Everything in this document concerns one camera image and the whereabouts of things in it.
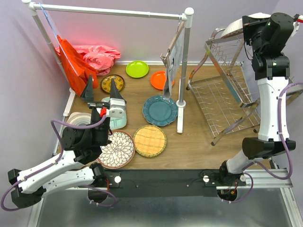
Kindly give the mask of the large floral ceramic plate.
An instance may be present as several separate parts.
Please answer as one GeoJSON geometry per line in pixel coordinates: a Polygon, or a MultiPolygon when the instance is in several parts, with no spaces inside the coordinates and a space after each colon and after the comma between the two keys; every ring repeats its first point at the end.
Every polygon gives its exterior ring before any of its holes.
{"type": "MultiPolygon", "coordinates": [[[[265,14],[265,13],[259,12],[259,13],[248,15],[248,17],[255,18],[255,19],[262,19],[262,18],[270,17],[270,14],[265,14]]],[[[231,37],[234,35],[238,35],[242,32],[243,32],[243,22],[242,22],[242,18],[240,18],[240,19],[230,23],[225,28],[225,30],[221,34],[221,38],[228,38],[228,37],[231,37]]]]}

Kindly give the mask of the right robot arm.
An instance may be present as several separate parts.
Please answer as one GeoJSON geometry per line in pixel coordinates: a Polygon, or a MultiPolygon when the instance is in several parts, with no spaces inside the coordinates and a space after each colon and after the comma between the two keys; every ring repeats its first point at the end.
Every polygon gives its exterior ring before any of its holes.
{"type": "Polygon", "coordinates": [[[289,82],[290,61],[282,50],[302,21],[300,14],[255,13],[230,23],[221,35],[227,38],[243,33],[244,42],[252,47],[261,110],[258,136],[244,138],[241,151],[220,166],[218,181],[223,185],[239,179],[250,165],[282,153],[289,156],[296,148],[286,123],[286,91],[294,84],[289,82]]]}

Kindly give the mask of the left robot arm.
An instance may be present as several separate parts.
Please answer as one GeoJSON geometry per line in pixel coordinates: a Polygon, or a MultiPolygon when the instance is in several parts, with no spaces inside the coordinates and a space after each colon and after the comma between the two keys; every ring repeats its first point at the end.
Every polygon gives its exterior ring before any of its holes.
{"type": "Polygon", "coordinates": [[[94,161],[101,155],[102,146],[109,145],[112,135],[110,119],[123,116],[126,101],[121,96],[115,81],[110,82],[108,102],[94,102],[92,77],[89,77],[81,97],[91,109],[90,123],[84,126],[68,124],[57,119],[51,120],[64,126],[61,134],[55,131],[61,152],[51,159],[27,170],[12,169],[8,172],[11,187],[1,198],[1,208],[6,209],[4,200],[9,194],[16,210],[31,207],[45,196],[83,186],[97,190],[109,187],[109,179],[101,164],[94,161]]]}

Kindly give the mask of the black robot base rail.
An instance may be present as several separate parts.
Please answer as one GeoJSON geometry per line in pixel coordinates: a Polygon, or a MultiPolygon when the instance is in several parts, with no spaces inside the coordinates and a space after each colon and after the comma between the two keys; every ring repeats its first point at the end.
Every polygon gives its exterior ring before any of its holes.
{"type": "Polygon", "coordinates": [[[118,198],[215,197],[219,189],[245,186],[243,174],[218,169],[103,169],[95,170],[94,187],[109,188],[118,198]]]}

